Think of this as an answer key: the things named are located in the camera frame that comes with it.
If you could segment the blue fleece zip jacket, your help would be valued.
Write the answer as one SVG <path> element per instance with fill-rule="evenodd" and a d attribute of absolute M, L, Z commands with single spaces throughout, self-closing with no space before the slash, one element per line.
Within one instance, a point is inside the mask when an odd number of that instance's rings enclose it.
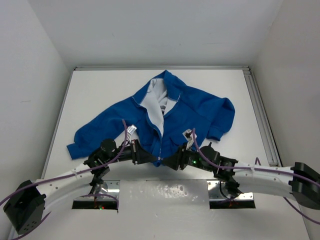
<path fill-rule="evenodd" d="M 186 85 L 169 71 L 149 80 L 134 95 L 119 101 L 79 128 L 67 146 L 75 160 L 89 156 L 105 139 L 115 139 L 124 125 L 133 125 L 141 146 L 158 167 L 187 140 L 186 130 L 195 130 L 196 140 L 219 141 L 233 124 L 232 102 Z"/>

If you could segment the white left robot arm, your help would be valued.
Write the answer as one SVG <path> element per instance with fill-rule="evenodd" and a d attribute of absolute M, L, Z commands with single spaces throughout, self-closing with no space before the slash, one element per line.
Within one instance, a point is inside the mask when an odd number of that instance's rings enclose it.
<path fill-rule="evenodd" d="M 153 163 L 157 158 L 142 148 L 137 139 L 125 141 L 120 147 L 112 139 L 101 142 L 86 161 L 51 179 L 26 180 L 5 198 L 3 211 L 18 235 L 26 235 L 37 227 L 50 207 L 71 196 L 87 195 L 110 171 L 109 164 L 132 161 Z"/>

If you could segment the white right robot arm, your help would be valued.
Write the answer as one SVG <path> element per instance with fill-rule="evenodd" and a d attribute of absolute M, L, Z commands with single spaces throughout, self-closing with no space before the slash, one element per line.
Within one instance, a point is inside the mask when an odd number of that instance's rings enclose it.
<path fill-rule="evenodd" d="M 211 172 L 233 197 L 260 193 L 292 199 L 309 209 L 320 208 L 320 175 L 303 162 L 291 167 L 258 166 L 222 156 L 211 145 L 194 151 L 184 144 L 162 163 L 173 170 L 191 166 Z"/>

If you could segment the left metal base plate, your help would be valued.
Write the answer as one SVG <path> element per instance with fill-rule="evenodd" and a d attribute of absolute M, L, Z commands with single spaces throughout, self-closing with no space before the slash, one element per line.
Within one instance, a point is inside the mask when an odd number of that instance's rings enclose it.
<path fill-rule="evenodd" d="M 92 187 L 89 194 L 97 195 L 97 201 L 114 201 L 119 199 L 120 182 L 111 180 L 99 183 Z"/>

